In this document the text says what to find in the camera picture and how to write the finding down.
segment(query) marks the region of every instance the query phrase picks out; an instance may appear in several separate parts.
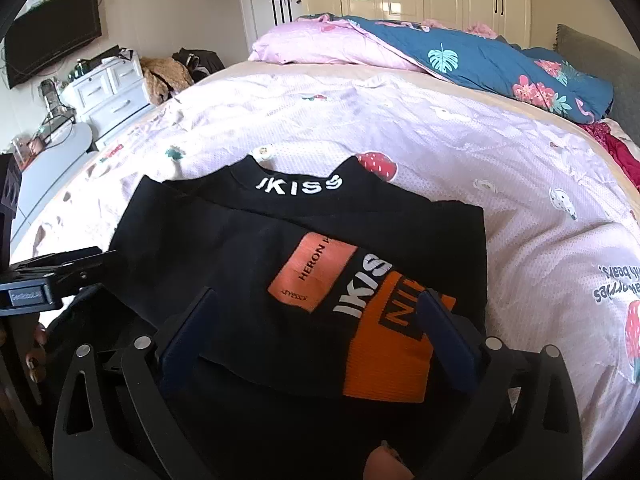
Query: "leaf print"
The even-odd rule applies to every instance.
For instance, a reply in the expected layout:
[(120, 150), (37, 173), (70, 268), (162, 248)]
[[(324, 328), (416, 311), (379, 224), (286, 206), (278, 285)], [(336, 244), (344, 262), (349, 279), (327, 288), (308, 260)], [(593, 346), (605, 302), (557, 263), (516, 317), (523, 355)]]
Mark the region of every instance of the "leaf print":
[(565, 116), (567, 110), (571, 109), (571, 105), (566, 102), (566, 95), (560, 97), (558, 92), (556, 92), (551, 103), (551, 111), (555, 114)]
[(446, 74), (447, 70), (452, 72), (453, 69), (458, 68), (458, 54), (453, 50), (444, 50), (440, 44), (440, 50), (434, 48), (429, 51), (429, 62), (438, 72)]
[(578, 72), (574, 67), (568, 64), (566, 61), (562, 63), (562, 73), (568, 81), (573, 79), (580, 79), (584, 75), (582, 72)]
[(562, 72), (562, 71), (558, 72), (558, 75), (556, 76), (556, 79), (558, 79), (558, 81), (564, 86), (566, 86), (567, 83), (568, 83), (567, 78), (566, 78), (566, 74), (564, 72)]

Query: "person's finger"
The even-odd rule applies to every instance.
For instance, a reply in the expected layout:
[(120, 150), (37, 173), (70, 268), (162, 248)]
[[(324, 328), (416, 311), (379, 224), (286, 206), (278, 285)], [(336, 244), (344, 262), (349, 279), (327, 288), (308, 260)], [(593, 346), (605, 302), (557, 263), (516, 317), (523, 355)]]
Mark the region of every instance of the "person's finger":
[(44, 366), (39, 366), (35, 370), (29, 370), (29, 377), (34, 383), (41, 383), (47, 377), (47, 371)]
[(47, 329), (44, 328), (42, 323), (36, 325), (36, 330), (33, 333), (33, 338), (41, 345), (46, 345), (49, 336), (47, 335)]
[(411, 480), (414, 474), (398, 462), (386, 447), (374, 449), (364, 466), (364, 480)]
[(29, 377), (34, 383), (43, 381), (47, 376), (44, 369), (46, 358), (47, 355), (42, 347), (37, 347), (27, 352), (25, 359), (27, 361), (27, 368), (29, 369)]
[(25, 356), (27, 368), (29, 370), (37, 370), (41, 366), (44, 366), (46, 359), (47, 355), (45, 354), (44, 348), (41, 346), (37, 346), (36, 348), (29, 350)]

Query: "pink pillow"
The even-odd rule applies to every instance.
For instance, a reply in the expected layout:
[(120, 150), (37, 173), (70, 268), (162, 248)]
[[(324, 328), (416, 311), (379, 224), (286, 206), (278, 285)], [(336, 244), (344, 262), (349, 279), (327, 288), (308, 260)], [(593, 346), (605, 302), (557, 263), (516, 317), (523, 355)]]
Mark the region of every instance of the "pink pillow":
[(321, 16), (273, 27), (254, 43), (249, 61), (269, 63), (363, 64), (424, 72), (372, 34), (359, 32), (347, 20)]

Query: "door handle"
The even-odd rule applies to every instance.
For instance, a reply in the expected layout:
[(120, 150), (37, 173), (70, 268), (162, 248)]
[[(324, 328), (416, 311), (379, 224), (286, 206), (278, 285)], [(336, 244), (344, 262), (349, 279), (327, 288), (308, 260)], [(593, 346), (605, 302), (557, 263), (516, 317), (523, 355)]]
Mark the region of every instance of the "door handle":
[(120, 106), (118, 106), (117, 108), (114, 108), (113, 110), (111, 110), (111, 113), (114, 114), (116, 112), (119, 112), (120, 110), (122, 110), (124, 107), (126, 107), (127, 105), (129, 105), (131, 101), (130, 100), (126, 100), (123, 102), (123, 104), (121, 104)]

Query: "wall-mounted tv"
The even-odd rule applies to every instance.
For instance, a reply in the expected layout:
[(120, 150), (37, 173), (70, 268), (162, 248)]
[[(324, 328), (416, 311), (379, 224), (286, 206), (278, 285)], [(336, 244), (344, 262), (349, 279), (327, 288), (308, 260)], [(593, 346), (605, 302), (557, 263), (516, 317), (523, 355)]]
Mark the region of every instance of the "wall-mounted tv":
[(4, 37), (9, 88), (102, 35), (98, 0), (48, 0), (17, 18)]

